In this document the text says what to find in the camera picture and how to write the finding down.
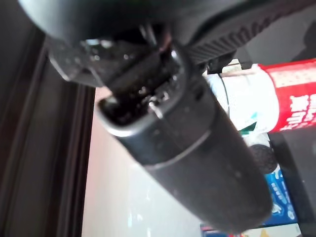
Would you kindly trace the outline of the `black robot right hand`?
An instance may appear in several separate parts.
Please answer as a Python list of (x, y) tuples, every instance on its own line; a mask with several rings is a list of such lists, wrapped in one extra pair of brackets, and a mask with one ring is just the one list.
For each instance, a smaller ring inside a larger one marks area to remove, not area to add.
[(264, 176), (202, 71), (315, 1), (19, 3), (64, 80), (111, 92), (96, 105), (105, 129), (187, 210), (230, 234), (268, 218)]

